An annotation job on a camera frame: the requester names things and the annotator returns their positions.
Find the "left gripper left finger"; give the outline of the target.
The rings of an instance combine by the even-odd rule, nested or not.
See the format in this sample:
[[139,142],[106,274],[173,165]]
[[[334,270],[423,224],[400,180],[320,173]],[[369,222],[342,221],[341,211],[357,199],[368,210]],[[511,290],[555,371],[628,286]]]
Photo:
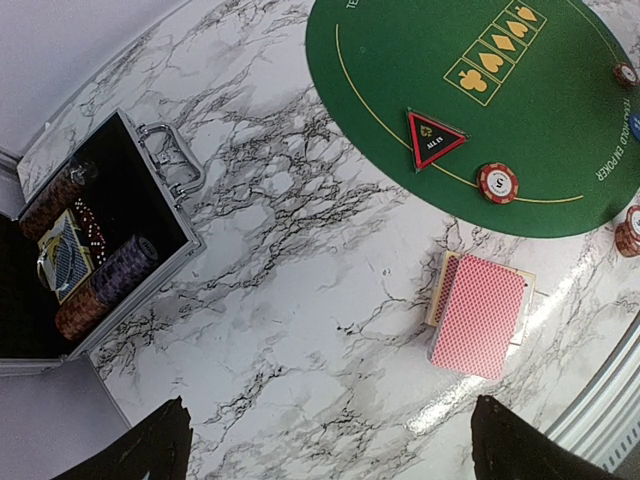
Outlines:
[[184,479],[193,429],[182,398],[170,399],[118,440],[60,479]]

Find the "triangular all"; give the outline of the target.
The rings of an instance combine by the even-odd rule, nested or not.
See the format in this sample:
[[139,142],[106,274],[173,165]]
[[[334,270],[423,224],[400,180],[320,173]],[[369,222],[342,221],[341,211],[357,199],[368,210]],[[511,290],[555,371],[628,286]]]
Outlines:
[[463,130],[412,108],[407,109],[407,126],[416,172],[423,171],[470,139]]

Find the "orange poker chip stack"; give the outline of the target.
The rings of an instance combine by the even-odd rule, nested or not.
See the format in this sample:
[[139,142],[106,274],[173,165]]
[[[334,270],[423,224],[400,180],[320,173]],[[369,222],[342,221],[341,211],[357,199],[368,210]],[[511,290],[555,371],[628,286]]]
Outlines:
[[616,248],[627,258],[639,255],[639,211],[638,205],[631,206],[624,221],[615,230]]

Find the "red playing card deck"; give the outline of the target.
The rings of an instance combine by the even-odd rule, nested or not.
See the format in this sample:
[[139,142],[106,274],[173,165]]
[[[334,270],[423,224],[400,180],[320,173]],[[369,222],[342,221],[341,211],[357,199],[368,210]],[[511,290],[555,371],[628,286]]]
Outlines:
[[431,363],[500,379],[525,289],[526,280],[518,273],[473,255],[462,256],[432,341]]

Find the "single orange poker chip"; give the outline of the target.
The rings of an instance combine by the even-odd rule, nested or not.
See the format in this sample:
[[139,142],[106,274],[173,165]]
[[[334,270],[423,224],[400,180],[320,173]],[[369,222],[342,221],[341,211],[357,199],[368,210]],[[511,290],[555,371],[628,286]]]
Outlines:
[[517,176],[503,163],[495,162],[481,166],[476,181],[482,195],[495,204],[509,204],[516,199],[519,192]]

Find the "blue small blind button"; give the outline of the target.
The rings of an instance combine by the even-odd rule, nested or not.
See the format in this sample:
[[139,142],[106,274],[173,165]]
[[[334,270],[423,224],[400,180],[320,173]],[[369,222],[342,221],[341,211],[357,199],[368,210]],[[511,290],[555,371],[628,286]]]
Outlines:
[[629,129],[634,138],[640,141],[640,114],[632,113],[628,120]]

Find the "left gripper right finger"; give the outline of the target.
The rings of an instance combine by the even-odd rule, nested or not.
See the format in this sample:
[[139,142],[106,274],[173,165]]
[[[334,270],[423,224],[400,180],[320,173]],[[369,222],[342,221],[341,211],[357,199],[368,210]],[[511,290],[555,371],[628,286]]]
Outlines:
[[614,479],[570,453],[489,395],[480,395],[471,417],[477,479]]

